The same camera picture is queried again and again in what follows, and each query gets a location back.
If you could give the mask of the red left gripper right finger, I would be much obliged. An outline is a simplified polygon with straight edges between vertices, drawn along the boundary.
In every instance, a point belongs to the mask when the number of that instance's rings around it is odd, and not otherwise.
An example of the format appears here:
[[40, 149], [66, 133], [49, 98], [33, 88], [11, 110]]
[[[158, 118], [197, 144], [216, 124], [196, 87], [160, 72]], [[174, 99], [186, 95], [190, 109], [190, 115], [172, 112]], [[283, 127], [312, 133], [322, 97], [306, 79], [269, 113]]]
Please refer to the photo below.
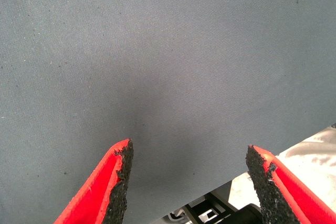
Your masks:
[[335, 223], [335, 212], [271, 152], [250, 145], [246, 165], [263, 223]]

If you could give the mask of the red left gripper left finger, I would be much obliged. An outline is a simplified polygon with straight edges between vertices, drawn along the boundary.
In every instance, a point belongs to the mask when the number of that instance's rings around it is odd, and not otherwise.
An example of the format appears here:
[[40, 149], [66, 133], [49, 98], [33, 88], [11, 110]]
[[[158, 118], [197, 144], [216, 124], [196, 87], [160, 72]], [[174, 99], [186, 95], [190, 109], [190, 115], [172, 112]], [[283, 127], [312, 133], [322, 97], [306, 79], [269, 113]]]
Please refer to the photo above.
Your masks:
[[114, 144], [55, 223], [123, 223], [132, 160], [130, 139]]

